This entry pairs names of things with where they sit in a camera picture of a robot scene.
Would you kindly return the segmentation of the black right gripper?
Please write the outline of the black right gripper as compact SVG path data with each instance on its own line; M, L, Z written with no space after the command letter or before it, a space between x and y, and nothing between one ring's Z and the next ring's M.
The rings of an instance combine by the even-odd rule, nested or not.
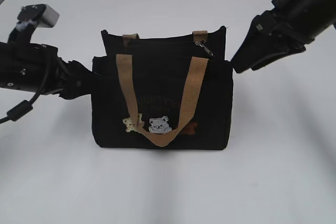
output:
M267 10L252 20L251 29L230 62L236 73L257 70L267 65L266 61L303 52L304 46L315 38L307 25L290 22Z

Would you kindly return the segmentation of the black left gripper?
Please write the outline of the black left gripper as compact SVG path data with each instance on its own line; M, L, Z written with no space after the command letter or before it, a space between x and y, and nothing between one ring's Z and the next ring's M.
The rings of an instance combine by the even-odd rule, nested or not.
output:
M1 88L59 94L65 100L92 94L100 76L78 61L64 62L57 47L30 42L36 28L36 23L17 23L1 43Z

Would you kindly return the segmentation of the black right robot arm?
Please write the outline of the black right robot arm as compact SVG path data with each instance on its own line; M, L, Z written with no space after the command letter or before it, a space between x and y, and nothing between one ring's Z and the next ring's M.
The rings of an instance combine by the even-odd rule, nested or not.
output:
M335 24L335 0L272 0L272 4L273 9L253 18L232 57L237 73L305 52L306 45Z

